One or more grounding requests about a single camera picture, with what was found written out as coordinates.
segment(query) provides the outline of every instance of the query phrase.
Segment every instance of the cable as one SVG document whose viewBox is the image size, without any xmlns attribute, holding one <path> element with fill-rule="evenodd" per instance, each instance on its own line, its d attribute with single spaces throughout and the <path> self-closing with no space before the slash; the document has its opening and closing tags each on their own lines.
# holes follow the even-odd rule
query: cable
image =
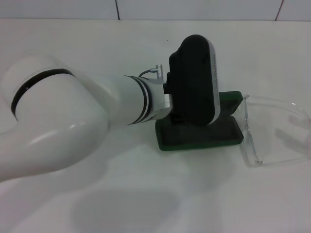
<svg viewBox="0 0 311 233">
<path fill-rule="evenodd" d="M 141 76 L 143 76 L 144 74 L 147 74 L 147 73 L 150 73 L 150 72 L 151 72 L 150 70 L 146 70 L 146 71 L 142 72 L 138 77 L 141 77 Z"/>
</svg>

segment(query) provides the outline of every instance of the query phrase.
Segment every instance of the black stripe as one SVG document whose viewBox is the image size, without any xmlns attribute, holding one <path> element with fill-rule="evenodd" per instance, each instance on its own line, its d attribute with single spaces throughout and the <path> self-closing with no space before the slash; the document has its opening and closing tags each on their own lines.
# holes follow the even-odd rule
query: black stripe
<svg viewBox="0 0 311 233">
<path fill-rule="evenodd" d="M 145 114 L 145 116 L 137 123 L 140 123 L 142 122 L 144 119 L 146 119 L 147 116 L 149 116 L 150 112 L 151 112 L 151 109 L 152 109 L 152 95 L 151 95 L 151 91 L 150 91 L 150 88 L 149 86 L 147 85 L 147 83 L 142 80 L 142 79 L 139 79 L 144 85 L 145 85 L 145 88 L 147 89 L 148 91 L 148 98 L 149 98 L 149 105 L 148 105 L 148 109 L 147 109 L 147 112 Z"/>
<path fill-rule="evenodd" d="M 13 98 L 13 101 L 11 104 L 11 111 L 14 114 L 14 116 L 15 116 L 17 104 L 18 104 L 20 98 L 26 93 L 26 91 L 28 91 L 37 82 L 39 82 L 39 81 L 41 81 L 41 80 L 43 80 L 49 76 L 56 75 L 56 74 L 70 74 L 70 75 L 74 76 L 69 70 L 66 70 L 66 69 L 51 69 L 51 70 L 43 71 L 43 72 L 33 76 L 29 80 L 27 80 L 27 82 L 25 82 L 19 88 L 19 90 L 16 92 L 16 94 Z"/>
<path fill-rule="evenodd" d="M 127 77 L 129 77 L 129 78 L 135 80 L 135 81 L 139 84 L 139 86 L 141 87 L 142 93 L 143 93 L 143 95 L 144 95 L 144 107 L 143 107 L 142 112 L 141 112 L 141 114 L 139 115 L 139 117 L 138 117 L 133 123 L 130 124 L 130 125 L 132 125 L 132 124 L 136 124 L 136 123 L 137 123 L 137 121 L 142 117 L 142 115 L 144 114 L 144 112 L 145 112 L 145 110 L 146 110 L 146 108 L 147 108 L 147 94 L 146 94 L 146 91 L 145 91 L 145 89 L 144 89 L 144 87 L 143 87 L 143 84 L 141 84 L 141 82 L 139 81 L 138 78 L 136 78 L 136 77 L 134 77 L 134 76 L 127 76 Z"/>
</svg>

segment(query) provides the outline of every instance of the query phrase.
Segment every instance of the clear plastic container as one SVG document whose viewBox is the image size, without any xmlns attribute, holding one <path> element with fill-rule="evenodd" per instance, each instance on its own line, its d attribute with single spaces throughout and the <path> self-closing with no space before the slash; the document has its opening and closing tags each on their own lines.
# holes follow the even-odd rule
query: clear plastic container
<svg viewBox="0 0 311 233">
<path fill-rule="evenodd" d="M 245 95 L 233 115 L 244 135 L 248 166 L 279 166 L 311 159 L 311 119 L 291 102 Z"/>
</svg>

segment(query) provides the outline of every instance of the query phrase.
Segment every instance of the white table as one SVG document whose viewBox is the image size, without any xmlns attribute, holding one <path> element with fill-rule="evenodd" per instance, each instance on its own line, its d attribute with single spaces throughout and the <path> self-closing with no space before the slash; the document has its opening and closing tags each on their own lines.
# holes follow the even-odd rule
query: white table
<svg viewBox="0 0 311 233">
<path fill-rule="evenodd" d="M 0 20 L 1 65 L 35 49 L 95 73 L 138 75 L 191 34 L 215 46 L 221 91 L 311 113 L 311 23 Z M 0 126 L 13 121 L 0 102 Z M 84 161 L 0 185 L 1 233 L 311 232 L 311 162 L 248 168 L 240 148 L 161 152 L 154 122 L 111 132 Z"/>
</svg>

